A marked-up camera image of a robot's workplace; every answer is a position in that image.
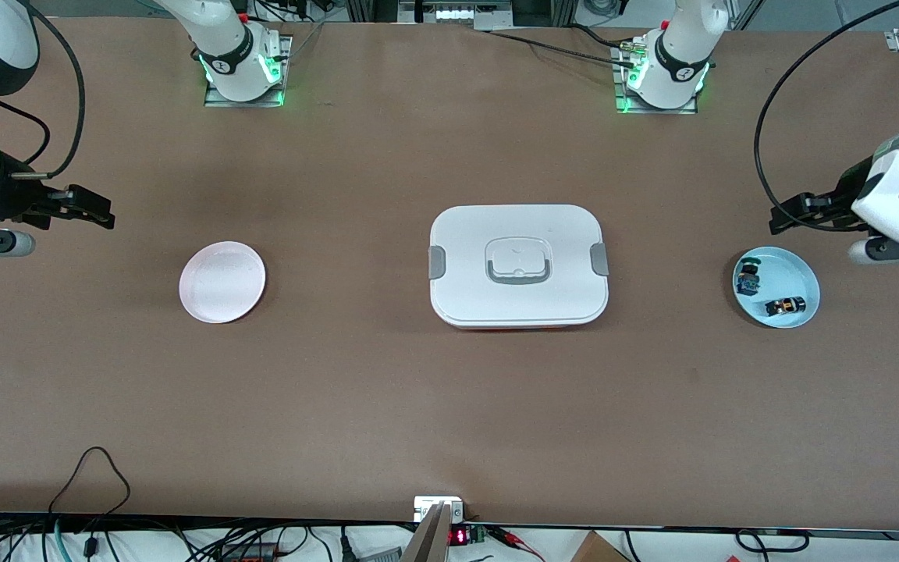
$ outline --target white floor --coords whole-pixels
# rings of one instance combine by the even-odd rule
[[[577,551],[585,530],[570,529],[511,529],[527,544],[543,555],[546,562],[568,562]],[[208,544],[224,535],[223,530],[204,530],[187,532],[190,541],[197,546]],[[339,546],[338,527],[317,527],[315,533],[324,539],[332,549],[334,562],[342,560]],[[265,535],[264,542],[275,541],[278,532]],[[397,547],[406,547],[411,534],[399,527],[364,526],[347,529],[350,544],[357,557],[363,558],[372,554]],[[620,531],[600,532],[627,558],[627,544]],[[182,541],[168,532],[123,531],[111,533],[115,551],[120,562],[184,562],[189,553]],[[300,543],[304,531],[300,528],[286,530],[282,538],[284,550],[290,550]],[[100,552],[92,558],[93,562],[114,562],[102,535]],[[652,531],[634,531],[634,547],[640,562],[727,562],[736,556],[741,562],[763,562],[760,555],[745,552],[734,541],[734,535],[707,533],[670,533]],[[65,548],[74,562],[82,562],[82,548],[86,535],[75,536],[65,534]],[[766,537],[766,546],[790,547],[799,544],[801,539],[784,537]],[[44,562],[41,554],[40,536],[28,537],[16,548],[12,560],[15,562]],[[0,561],[8,548],[0,547]],[[54,537],[47,537],[47,553],[49,562],[64,562],[55,545]],[[503,547],[486,540],[485,543],[452,547],[449,549],[449,562],[472,562],[485,556],[492,556],[488,562],[538,562],[534,556]],[[899,561],[899,541],[812,538],[809,548],[796,554],[771,554],[770,562],[886,562]],[[328,562],[328,555],[321,543],[309,539],[300,550],[286,558],[286,562]]]

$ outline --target white storage box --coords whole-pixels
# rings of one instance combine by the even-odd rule
[[[446,209],[432,223],[432,308],[457,328],[592,322],[609,302],[602,227],[574,205]]]

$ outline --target table surface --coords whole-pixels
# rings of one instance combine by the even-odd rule
[[[117,227],[57,221],[0,260],[0,510],[46,508],[98,444],[128,513],[404,519],[415,494],[452,493],[486,521],[899,529],[899,266],[853,266],[855,235],[770,237],[752,164],[764,97],[818,36],[730,33],[699,115],[634,116],[606,65],[450,25],[325,25],[275,110],[201,107],[174,21],[59,27],[88,112],[55,184],[110,197]],[[574,30],[517,33],[604,54]],[[42,42],[12,99],[54,127],[48,168],[76,99]],[[827,191],[896,132],[899,55],[852,34],[780,94],[766,173],[782,197]],[[38,141],[0,110],[4,150]],[[436,215],[547,202],[602,223],[602,317],[442,323]],[[267,292],[207,325],[177,283],[220,240],[261,253]],[[765,244],[817,271],[800,329],[736,308],[731,267]],[[120,496],[94,457],[58,509]]]

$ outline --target black plug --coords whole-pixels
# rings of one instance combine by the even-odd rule
[[[95,556],[96,552],[99,552],[99,539],[96,537],[85,539],[85,547],[82,547],[82,556],[85,556],[85,559],[88,560]]]
[[[359,558],[356,558],[356,553],[353,552],[352,545],[349,544],[345,525],[342,527],[342,538],[340,538],[339,542],[342,543],[342,562],[359,562]]]

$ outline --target white lid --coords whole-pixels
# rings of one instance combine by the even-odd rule
[[[218,242],[193,256],[179,277],[179,299],[196,320],[231,322],[259,302],[265,264],[240,242]]]
[[[609,302],[602,227],[574,205],[446,209],[428,273],[432,308],[461,328],[585,324]]]

